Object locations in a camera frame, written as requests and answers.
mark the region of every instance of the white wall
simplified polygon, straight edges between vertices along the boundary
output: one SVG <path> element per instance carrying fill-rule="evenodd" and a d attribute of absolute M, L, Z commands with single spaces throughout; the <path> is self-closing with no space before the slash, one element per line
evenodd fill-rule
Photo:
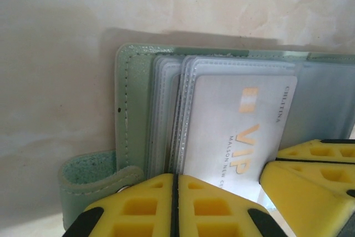
<path fill-rule="evenodd" d="M 6 235 L 60 212 L 62 162 L 114 148 L 113 64 L 123 43 L 355 53 L 355 0 L 0 5 L 0 229 Z"/>

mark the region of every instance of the white card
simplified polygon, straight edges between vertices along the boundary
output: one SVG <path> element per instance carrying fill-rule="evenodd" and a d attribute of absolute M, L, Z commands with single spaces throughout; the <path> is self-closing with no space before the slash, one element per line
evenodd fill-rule
<path fill-rule="evenodd" d="M 182 63 L 184 78 L 180 81 L 180 109 L 174 143 L 174 173 L 182 173 L 196 79 L 202 75 L 295 75 L 295 64 L 272 60 L 221 57 L 186 57 Z"/>
<path fill-rule="evenodd" d="M 184 174 L 257 202 L 258 180 L 276 157 L 296 83 L 283 75 L 198 77 Z"/>

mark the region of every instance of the white surface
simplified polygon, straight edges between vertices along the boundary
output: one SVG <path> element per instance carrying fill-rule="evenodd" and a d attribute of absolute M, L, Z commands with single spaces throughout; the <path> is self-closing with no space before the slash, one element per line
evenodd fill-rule
<path fill-rule="evenodd" d="M 56 174 L 114 148 L 125 42 L 355 53 L 355 0 L 0 0 L 0 232 L 60 235 Z"/>

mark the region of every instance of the stitching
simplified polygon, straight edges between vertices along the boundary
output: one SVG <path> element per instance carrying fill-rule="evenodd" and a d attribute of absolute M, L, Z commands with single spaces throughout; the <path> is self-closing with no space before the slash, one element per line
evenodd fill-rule
<path fill-rule="evenodd" d="M 193 67 L 193 64 L 191 61 L 187 62 L 185 66 L 182 66 L 182 67 L 185 67 L 185 68 L 192 68 Z M 180 169 L 180 165 L 181 165 L 181 161 L 183 160 L 183 156 L 184 156 L 184 150 L 185 148 L 184 147 L 181 147 L 180 148 L 180 144 L 183 142 L 182 141 L 182 137 L 181 137 L 181 133 L 182 133 L 182 129 L 184 127 L 183 123 L 184 123 L 184 120 L 183 120 L 183 117 L 182 115 L 184 114 L 185 112 L 185 107 L 186 107 L 186 101 L 187 101 L 187 98 L 186 97 L 182 97 L 182 94 L 184 94 L 185 92 L 187 92 L 188 88 L 189 88 L 189 80 L 191 79 L 191 77 L 194 75 L 195 71 L 193 71 L 193 73 L 190 73 L 190 72 L 184 72 L 184 74 L 181 74 L 181 77 L 182 75 L 184 75 L 183 79 L 184 79 L 184 82 L 182 84 L 182 90 L 181 90 L 181 103 L 180 103 L 180 106 L 179 106 L 179 116 L 178 116 L 178 120 L 177 120 L 177 130 L 176 130 L 176 138 L 175 138 L 175 143 L 174 143 L 174 146 L 177 147 L 177 149 L 173 149 L 173 157 L 174 157 L 174 168 L 175 168 L 175 164 L 176 164 L 176 168 L 175 168 L 175 171 L 176 172 L 180 172 L 178 171 L 178 169 Z"/>
<path fill-rule="evenodd" d="M 132 176 L 134 176 L 136 180 L 139 179 L 139 176 L 138 176 L 137 174 L 130 174 L 130 175 L 125 176 L 125 177 L 123 177 L 123 178 L 121 178 L 121 179 L 119 179 L 119 180 L 117 180 L 117 181 L 115 181 L 115 182 L 113 182 L 113 183 L 111 183 L 111 184 L 105 186 L 105 187 L 102 187 L 102 188 L 100 188 L 100 189 L 98 189 L 98 190 L 95 190 L 95 191 L 89 191 L 89 192 L 87 192 L 87 193 L 74 193 L 74 192 L 69 191 L 69 190 L 64 189 L 64 188 L 61 188 L 61 190 L 64 191 L 64 192 L 66 192 L 67 194 L 72 194 L 72 195 L 75 195 L 75 196 L 90 195 L 90 194 L 95 194 L 95 193 L 98 193 L 98 192 L 100 192 L 100 191 L 102 191 L 102 190 L 105 190 L 105 189 L 111 187 L 112 185 L 115 185 L 116 183 L 121 182 L 123 179 L 129 178 L 129 177 L 132 177 Z"/>
<path fill-rule="evenodd" d="M 207 65 L 232 65 L 232 66 L 246 66 L 246 67 L 261 67 L 261 68 L 281 68 L 281 69 L 285 69 L 288 66 L 282 66 L 279 64 L 272 64 L 272 61 L 270 61 L 270 64 L 268 63 L 259 63 L 259 62 L 227 62 L 227 60 L 219 60 L 219 59 L 207 59 L 207 60 L 201 60 L 201 62 L 196 62 L 194 65 L 192 65 L 193 67 L 193 73 L 196 73 L 196 67 L 198 65 L 202 65 L 202 64 L 207 64 Z"/>
<path fill-rule="evenodd" d="M 338 59 L 341 59 L 341 60 L 355 60 L 355 58 L 316 58 L 316 57 L 311 57 L 311 58 L 308 58 L 308 59 L 318 59 L 318 60 L 324 60 L 324 59 L 335 59 L 335 60 L 338 60 Z"/>
<path fill-rule="evenodd" d="M 132 56 L 130 56 L 127 60 L 126 60 L 126 68 L 125 68 L 125 101 L 124 101 L 124 105 L 125 105 L 125 110 L 124 110 L 124 122 L 125 122 L 125 127 L 126 127 L 126 131 L 125 131 L 125 142 L 126 142 L 126 146 L 125 146 L 125 157 L 126 157 L 126 163 L 127 165 L 129 165 L 128 163 L 128 67 L 129 67 L 129 61 L 131 60 Z"/>

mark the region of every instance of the card holder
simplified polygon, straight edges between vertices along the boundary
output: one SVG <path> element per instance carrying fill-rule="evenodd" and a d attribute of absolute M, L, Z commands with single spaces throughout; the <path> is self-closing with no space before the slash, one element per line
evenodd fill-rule
<path fill-rule="evenodd" d="M 152 90 L 153 62 L 157 56 L 181 56 L 198 55 L 198 56 L 227 56 L 241 57 L 243 59 L 267 60 L 272 62 L 291 62 L 291 63 L 314 63 L 314 64 L 330 64 L 343 65 L 345 68 L 352 69 L 355 65 L 355 57 L 349 55 L 332 55 L 308 52 L 288 52 L 288 51 L 246 51 L 236 49 L 211 49 L 211 48 L 189 48 L 189 47 L 173 47 L 173 46 L 154 46 L 144 44 L 128 44 L 120 48 L 116 56 L 115 65 L 115 124 L 116 124 L 116 150 L 118 153 L 118 166 L 125 167 L 127 165 L 137 165 L 144 169 L 147 174 L 147 158 L 148 158 L 148 140 L 150 138 L 150 96 Z M 303 72 L 297 73 L 298 82 L 303 84 L 305 75 Z M 347 90 L 354 89 L 355 82 L 348 78 L 346 82 Z M 305 99 L 304 94 L 297 87 L 293 101 L 301 105 Z M 348 138 L 354 123 L 354 101 L 351 100 L 351 94 L 340 95 L 340 98 L 349 97 L 346 106 L 340 105 L 340 101 L 335 101 L 327 110 L 327 113 L 318 111 L 317 116 L 311 116 L 313 121 L 328 122 L 326 125 L 318 127 L 319 130 L 309 130 L 307 135 L 303 128 L 307 128 L 309 121 L 295 120 L 297 128 L 295 128 L 292 120 L 300 116 L 300 107 L 291 105 L 290 117 L 286 122 L 284 135 L 281 145 L 293 144 L 294 142 L 304 142 L 308 139 L 323 138 Z M 317 94 L 314 94 L 310 104 L 313 109 L 319 106 L 317 103 Z M 338 130 L 331 132 L 332 128 L 337 125 Z"/>
<path fill-rule="evenodd" d="M 78 156 L 59 170 L 65 228 L 82 212 L 83 206 L 147 177 L 154 60 L 158 56 L 188 55 L 298 64 L 298 86 L 281 148 L 311 139 L 350 136 L 355 122 L 354 55 L 126 44 L 115 59 L 116 151 Z"/>
<path fill-rule="evenodd" d="M 295 64 L 275 62 L 270 60 L 254 60 L 224 57 L 186 57 L 184 85 L 181 87 L 181 111 L 178 132 L 181 138 L 172 147 L 174 166 L 170 169 L 175 173 L 182 173 L 184 168 L 185 148 L 191 113 L 192 98 L 195 83 L 202 75 L 294 75 Z"/>

